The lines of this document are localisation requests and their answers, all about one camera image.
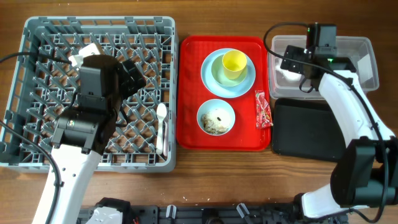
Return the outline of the white napkin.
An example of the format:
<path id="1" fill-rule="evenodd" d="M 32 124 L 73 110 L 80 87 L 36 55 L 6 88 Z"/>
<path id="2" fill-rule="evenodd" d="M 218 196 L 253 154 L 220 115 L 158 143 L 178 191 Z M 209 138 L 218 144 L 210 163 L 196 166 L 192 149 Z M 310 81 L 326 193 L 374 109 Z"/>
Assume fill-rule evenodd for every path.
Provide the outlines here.
<path id="1" fill-rule="evenodd" d="M 276 72 L 282 77 L 283 81 L 288 84 L 296 85 L 302 80 L 301 74 L 281 69 L 280 64 L 276 65 L 275 69 Z"/>

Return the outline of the white plastic spoon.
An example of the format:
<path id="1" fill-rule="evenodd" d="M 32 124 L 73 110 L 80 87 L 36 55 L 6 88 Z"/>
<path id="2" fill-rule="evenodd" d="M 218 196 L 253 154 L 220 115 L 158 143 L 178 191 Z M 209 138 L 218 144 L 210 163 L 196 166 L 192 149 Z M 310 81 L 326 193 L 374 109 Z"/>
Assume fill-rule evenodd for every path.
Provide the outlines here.
<path id="1" fill-rule="evenodd" d="M 167 107 L 165 104 L 160 103 L 156 110 L 156 115 L 158 119 L 158 130 L 157 130 L 157 140 L 156 140 L 156 153 L 161 155 L 163 153 L 163 138 L 164 138 L 164 131 L 163 131 L 163 122 L 167 116 Z"/>

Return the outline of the red candy wrapper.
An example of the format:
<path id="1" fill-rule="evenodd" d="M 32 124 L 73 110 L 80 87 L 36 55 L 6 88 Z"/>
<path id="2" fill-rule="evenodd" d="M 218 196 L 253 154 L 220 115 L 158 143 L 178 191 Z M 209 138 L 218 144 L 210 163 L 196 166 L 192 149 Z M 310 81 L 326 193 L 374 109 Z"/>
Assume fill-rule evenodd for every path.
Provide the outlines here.
<path id="1" fill-rule="evenodd" d="M 268 128 L 273 126 L 271 108 L 264 91 L 255 91 L 256 99 L 256 128 Z"/>

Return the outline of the yellow plastic cup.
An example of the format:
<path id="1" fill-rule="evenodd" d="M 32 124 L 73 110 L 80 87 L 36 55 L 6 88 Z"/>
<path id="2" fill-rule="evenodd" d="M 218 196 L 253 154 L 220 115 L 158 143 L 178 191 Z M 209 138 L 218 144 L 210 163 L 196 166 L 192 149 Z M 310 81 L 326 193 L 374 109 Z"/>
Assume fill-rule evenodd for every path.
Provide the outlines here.
<path id="1" fill-rule="evenodd" d="M 223 71 L 226 78 L 237 79 L 247 65 L 246 55 L 239 50 L 229 50 L 222 57 Z"/>

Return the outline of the light blue plate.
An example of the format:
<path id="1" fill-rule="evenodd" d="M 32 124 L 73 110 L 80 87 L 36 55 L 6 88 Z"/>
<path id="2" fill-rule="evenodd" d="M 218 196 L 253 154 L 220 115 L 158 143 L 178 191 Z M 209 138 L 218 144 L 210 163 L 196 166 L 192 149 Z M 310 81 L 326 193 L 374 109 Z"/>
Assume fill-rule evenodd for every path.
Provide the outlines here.
<path id="1" fill-rule="evenodd" d="M 246 56 L 248 60 L 248 64 L 246 65 L 248 67 L 247 69 L 247 76 L 245 80 L 238 86 L 232 86 L 232 87 L 224 87 L 220 86 L 215 79 L 213 78 L 211 74 L 211 65 L 215 58 L 217 58 L 220 55 L 224 55 L 226 52 L 231 50 L 231 48 L 224 48 L 224 49 L 218 49 L 211 54 L 209 54 L 203 61 L 201 65 L 201 80 L 204 84 L 204 86 L 214 95 L 220 96 L 222 98 L 237 98 L 240 96 L 243 96 L 245 93 L 247 93 L 251 87 L 253 86 L 255 80 L 256 80 L 256 69 L 251 61 L 251 59 Z"/>

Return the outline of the rice and food scraps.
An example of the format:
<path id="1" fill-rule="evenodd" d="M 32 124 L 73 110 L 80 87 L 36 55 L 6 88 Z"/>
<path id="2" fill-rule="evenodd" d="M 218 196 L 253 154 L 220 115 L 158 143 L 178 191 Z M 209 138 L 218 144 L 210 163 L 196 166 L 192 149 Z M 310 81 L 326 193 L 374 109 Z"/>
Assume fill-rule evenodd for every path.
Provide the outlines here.
<path id="1" fill-rule="evenodd" d="M 206 112 L 201 117 L 201 122 L 207 133 L 220 135 L 228 131 L 231 124 L 231 117 L 226 110 L 217 108 Z"/>

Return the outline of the light blue bowl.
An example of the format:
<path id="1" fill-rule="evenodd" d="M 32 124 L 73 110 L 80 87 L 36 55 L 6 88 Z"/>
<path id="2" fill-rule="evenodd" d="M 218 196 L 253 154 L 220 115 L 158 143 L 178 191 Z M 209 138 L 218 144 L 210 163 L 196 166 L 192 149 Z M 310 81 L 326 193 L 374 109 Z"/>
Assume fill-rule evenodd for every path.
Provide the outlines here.
<path id="1" fill-rule="evenodd" d="M 201 122 L 201 117 L 206 112 L 208 112 L 209 110 L 213 110 L 213 109 L 217 109 L 217 108 L 222 108 L 222 109 L 226 110 L 229 113 L 230 117 L 231 117 L 231 124 L 230 124 L 230 127 L 229 127 L 229 129 L 228 129 L 228 131 L 226 133 L 228 133 L 230 130 L 232 130 L 232 128 L 233 128 L 233 126 L 235 124 L 236 115 L 235 115 L 235 112 L 234 112 L 234 109 L 232 108 L 232 106 L 229 103 L 227 103 L 226 101 L 224 101 L 224 100 L 211 99 L 211 100 L 208 100 L 208 101 L 204 102 L 199 107 L 199 109 L 197 111 L 197 123 L 198 123 L 200 129 L 202 131 L 204 131 L 205 133 L 207 133 L 207 132 L 204 130 L 203 123 Z M 220 135 L 212 135 L 212 134 L 209 134 L 209 133 L 207 133 L 207 134 L 209 134 L 211 136 L 221 136 L 221 135 L 224 135 L 226 133 L 223 133 L 223 134 L 220 134 Z"/>

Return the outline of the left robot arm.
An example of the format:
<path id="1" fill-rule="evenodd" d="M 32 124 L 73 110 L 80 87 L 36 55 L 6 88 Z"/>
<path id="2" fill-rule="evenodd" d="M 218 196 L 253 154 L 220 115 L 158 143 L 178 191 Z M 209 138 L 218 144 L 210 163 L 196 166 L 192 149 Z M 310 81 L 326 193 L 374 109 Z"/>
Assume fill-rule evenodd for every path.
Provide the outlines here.
<path id="1" fill-rule="evenodd" d="M 34 223 L 74 223 L 88 183 L 124 115 L 123 100 L 145 87 L 136 64 L 110 55 L 90 55 L 79 69 L 80 88 L 55 120 L 50 168 Z"/>

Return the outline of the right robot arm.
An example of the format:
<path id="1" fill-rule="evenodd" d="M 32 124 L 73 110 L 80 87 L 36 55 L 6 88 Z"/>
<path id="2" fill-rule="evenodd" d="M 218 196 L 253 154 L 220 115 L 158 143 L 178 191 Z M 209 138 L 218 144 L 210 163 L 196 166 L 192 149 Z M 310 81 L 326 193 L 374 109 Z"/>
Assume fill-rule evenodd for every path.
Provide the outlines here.
<path id="1" fill-rule="evenodd" d="M 345 140 L 330 183 L 300 197 L 302 217 L 320 220 L 397 204 L 397 137 L 366 93 L 377 87 L 370 41 L 339 37 L 333 24 L 307 24 L 305 46 L 288 42 L 280 69 L 302 75 L 333 112 Z"/>

